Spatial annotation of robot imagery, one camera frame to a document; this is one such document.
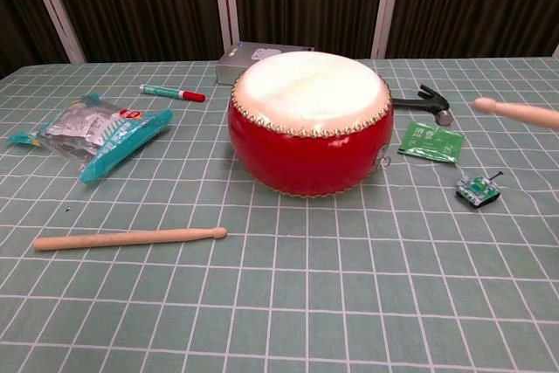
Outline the wooden drumstick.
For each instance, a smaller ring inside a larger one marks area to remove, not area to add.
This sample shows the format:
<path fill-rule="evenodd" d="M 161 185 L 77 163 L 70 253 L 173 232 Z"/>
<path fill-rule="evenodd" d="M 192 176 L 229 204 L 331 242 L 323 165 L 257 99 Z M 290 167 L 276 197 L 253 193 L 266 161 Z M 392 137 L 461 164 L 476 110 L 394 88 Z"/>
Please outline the wooden drumstick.
<path fill-rule="evenodd" d="M 498 102 L 485 97 L 477 98 L 473 105 L 483 114 L 497 114 L 538 127 L 559 130 L 559 111 L 556 110 L 520 103 Z"/>
<path fill-rule="evenodd" d="M 73 235 L 67 237 L 37 238 L 33 248 L 37 251 L 57 251 L 93 247 L 144 245 L 195 241 L 199 239 L 221 239 L 227 235 L 223 227 L 211 229 L 171 229 L 157 231 L 127 231 L 95 235 Z"/>

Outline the red drum white skin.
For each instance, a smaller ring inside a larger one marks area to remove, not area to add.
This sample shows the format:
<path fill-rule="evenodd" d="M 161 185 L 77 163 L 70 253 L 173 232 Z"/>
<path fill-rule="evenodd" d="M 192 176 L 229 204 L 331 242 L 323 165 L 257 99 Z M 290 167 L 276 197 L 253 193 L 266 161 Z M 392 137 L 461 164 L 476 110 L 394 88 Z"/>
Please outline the red drum white skin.
<path fill-rule="evenodd" d="M 390 88 L 354 59 L 285 52 L 261 59 L 231 89 L 228 133 L 257 181 L 297 197 L 341 193 L 389 162 Z"/>

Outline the green grid cutting mat table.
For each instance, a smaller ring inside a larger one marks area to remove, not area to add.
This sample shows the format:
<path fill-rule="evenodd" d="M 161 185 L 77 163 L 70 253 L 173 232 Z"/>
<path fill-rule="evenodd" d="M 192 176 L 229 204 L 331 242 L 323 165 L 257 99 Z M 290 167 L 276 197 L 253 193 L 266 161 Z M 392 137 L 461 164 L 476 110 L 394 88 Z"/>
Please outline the green grid cutting mat table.
<path fill-rule="evenodd" d="M 338 196 L 255 183 L 229 90 L 204 62 L 29 66 L 0 79 L 0 373 L 559 373 L 559 134 L 477 114 L 559 109 L 559 59 L 378 60 L 397 96 L 450 102 L 455 165 L 399 155 Z M 140 85 L 205 95 L 155 96 Z M 10 145 L 87 93 L 171 108 L 169 130 L 95 185 Z M 474 209 L 467 176 L 500 197 Z M 211 229 L 221 239 L 37 251 L 37 238 Z"/>

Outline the silver earbuds box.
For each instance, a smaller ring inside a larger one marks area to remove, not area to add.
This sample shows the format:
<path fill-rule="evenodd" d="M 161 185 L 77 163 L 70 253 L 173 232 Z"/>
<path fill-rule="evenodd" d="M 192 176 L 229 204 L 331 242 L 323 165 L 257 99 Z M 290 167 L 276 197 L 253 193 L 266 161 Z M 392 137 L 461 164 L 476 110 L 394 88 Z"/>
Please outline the silver earbuds box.
<path fill-rule="evenodd" d="M 217 62 L 217 83 L 232 86 L 238 76 L 260 60 L 285 52 L 313 51 L 312 46 L 238 41 Z"/>

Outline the green marker red cap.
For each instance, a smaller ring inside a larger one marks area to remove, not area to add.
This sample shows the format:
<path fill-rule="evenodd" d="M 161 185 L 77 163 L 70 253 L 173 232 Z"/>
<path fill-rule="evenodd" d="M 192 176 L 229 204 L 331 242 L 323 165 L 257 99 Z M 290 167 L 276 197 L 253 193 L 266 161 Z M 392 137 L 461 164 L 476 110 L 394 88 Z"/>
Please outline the green marker red cap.
<path fill-rule="evenodd" d="M 167 97 L 171 99 L 179 99 L 194 102 L 204 102 L 205 95 L 201 93 L 195 93 L 187 90 L 173 89 L 162 86 L 151 86 L 146 84 L 140 85 L 140 92 L 155 96 Z"/>

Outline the green circuit board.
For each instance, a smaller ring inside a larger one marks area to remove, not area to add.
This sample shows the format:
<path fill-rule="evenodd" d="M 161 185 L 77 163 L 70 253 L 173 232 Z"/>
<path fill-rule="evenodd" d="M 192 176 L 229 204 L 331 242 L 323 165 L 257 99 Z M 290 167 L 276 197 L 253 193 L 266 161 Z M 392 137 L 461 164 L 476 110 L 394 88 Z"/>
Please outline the green circuit board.
<path fill-rule="evenodd" d="M 457 163 L 464 140 L 461 133 L 414 121 L 397 152 L 435 162 Z"/>

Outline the black claw hammer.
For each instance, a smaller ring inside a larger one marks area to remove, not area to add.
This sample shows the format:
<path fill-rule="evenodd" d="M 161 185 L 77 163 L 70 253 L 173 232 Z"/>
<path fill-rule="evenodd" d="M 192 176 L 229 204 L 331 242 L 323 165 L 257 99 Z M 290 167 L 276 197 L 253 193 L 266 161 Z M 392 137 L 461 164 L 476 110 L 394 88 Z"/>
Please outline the black claw hammer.
<path fill-rule="evenodd" d="M 393 98 L 394 107 L 425 111 L 433 114 L 439 126 L 450 127 L 454 119 L 450 112 L 449 102 L 434 89 L 422 84 L 418 91 L 420 100 Z"/>

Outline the teal clear snack bag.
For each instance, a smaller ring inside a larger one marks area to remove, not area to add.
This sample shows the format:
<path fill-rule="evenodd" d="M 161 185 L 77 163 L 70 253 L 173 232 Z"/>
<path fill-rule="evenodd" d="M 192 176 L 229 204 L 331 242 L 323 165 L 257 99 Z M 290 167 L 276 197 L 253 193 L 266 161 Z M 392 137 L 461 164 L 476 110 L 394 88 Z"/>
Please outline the teal clear snack bag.
<path fill-rule="evenodd" d="M 94 183 L 137 149 L 159 135 L 170 123 L 169 109 L 142 112 L 84 95 L 36 131 L 11 135 L 11 144 L 49 149 L 79 163 L 79 180 Z"/>

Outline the small green electronic module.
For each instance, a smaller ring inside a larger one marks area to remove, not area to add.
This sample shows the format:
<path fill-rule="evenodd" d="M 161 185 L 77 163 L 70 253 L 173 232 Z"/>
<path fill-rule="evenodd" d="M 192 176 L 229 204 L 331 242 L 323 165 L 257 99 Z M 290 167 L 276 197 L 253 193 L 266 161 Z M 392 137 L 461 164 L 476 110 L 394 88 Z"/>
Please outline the small green electronic module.
<path fill-rule="evenodd" d="M 465 176 L 458 180 L 455 195 L 474 209 L 479 209 L 500 197 L 501 190 L 495 184 L 494 179 L 502 175 L 503 172 L 499 171 L 494 176 L 476 176 L 474 178 Z"/>

